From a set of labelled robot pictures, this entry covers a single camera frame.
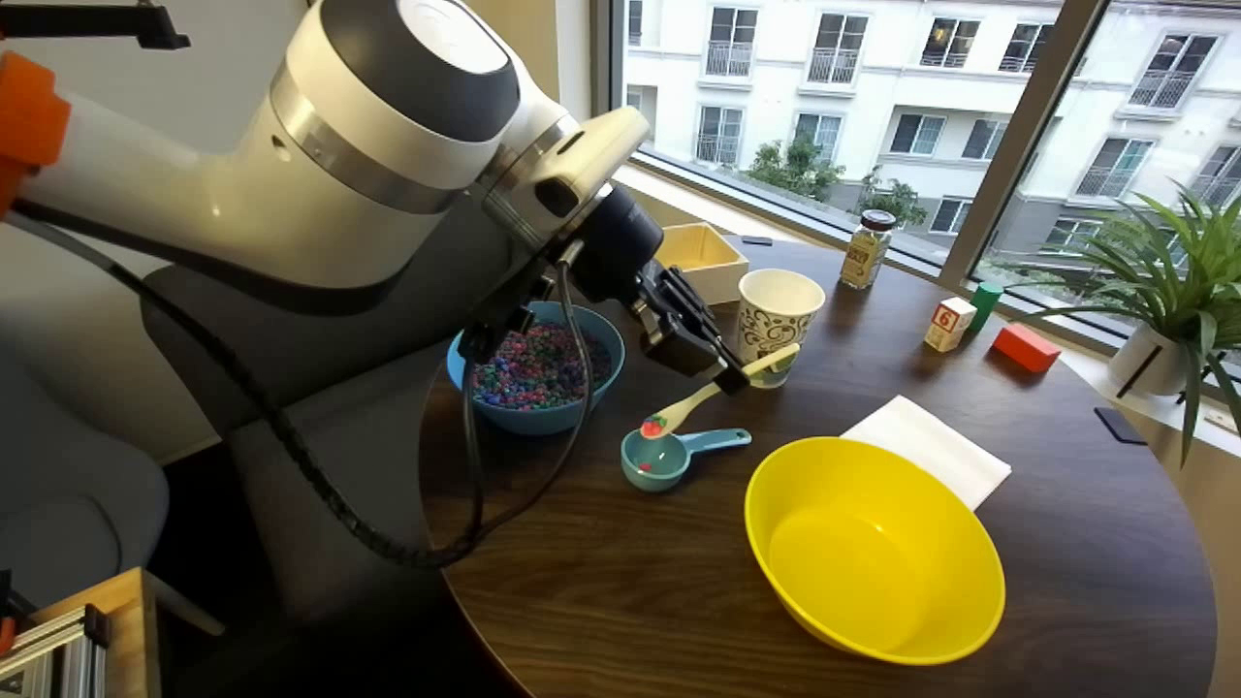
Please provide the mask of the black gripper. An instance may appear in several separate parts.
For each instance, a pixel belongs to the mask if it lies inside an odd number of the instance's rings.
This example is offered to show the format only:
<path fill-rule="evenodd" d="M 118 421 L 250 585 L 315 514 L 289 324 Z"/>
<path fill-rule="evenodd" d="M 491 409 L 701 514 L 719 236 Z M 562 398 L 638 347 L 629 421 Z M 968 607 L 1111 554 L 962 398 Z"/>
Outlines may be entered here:
<path fill-rule="evenodd" d="M 655 258 L 662 227 L 638 205 L 629 191 L 611 191 L 580 226 L 581 252 L 572 279 L 594 301 L 612 298 L 629 309 L 639 347 L 683 377 L 700 377 L 721 356 L 721 329 L 709 307 L 681 266 Z M 726 394 L 750 389 L 747 363 L 726 351 L 715 383 Z"/>

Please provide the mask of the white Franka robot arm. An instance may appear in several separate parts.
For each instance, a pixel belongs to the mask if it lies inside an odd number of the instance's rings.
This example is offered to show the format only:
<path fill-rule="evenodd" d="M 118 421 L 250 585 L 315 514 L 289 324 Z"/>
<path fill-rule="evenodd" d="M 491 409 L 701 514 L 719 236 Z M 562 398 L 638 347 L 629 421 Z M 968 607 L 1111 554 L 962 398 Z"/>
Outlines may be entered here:
<path fill-rule="evenodd" d="M 747 360 L 619 186 L 646 133 L 633 108 L 581 119 L 546 97 L 467 0 L 315 0 L 233 146 L 193 150 L 74 97 L 16 209 L 275 301 L 368 307 L 478 205 L 520 258 L 454 307 L 469 360 L 572 279 L 622 301 L 652 360 L 743 389 Z"/>

